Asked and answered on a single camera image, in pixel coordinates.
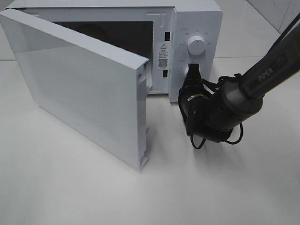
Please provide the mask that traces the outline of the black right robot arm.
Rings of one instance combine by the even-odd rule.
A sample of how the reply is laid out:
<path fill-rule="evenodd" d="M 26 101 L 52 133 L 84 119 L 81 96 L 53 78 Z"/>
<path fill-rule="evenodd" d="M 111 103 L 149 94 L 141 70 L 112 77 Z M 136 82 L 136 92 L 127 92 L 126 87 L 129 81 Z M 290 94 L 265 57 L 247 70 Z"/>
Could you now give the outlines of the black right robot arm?
<path fill-rule="evenodd" d="M 238 144 L 243 138 L 243 121 L 258 113 L 267 92 L 300 69 L 300 17 L 297 15 L 267 54 L 245 74 L 221 76 L 217 83 L 200 75 L 198 64 L 189 64 L 179 91 L 178 105 L 186 133 L 202 139 Z"/>

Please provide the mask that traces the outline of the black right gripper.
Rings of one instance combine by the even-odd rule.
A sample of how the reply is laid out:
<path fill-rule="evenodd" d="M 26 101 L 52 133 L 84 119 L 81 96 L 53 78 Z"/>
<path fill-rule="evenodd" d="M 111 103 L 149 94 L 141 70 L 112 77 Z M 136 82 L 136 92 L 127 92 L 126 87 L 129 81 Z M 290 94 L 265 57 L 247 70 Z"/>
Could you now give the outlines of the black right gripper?
<path fill-rule="evenodd" d="M 188 64 L 188 75 L 179 91 L 178 105 L 187 135 L 199 134 L 206 118 L 204 107 L 211 94 L 201 81 L 200 66 Z"/>

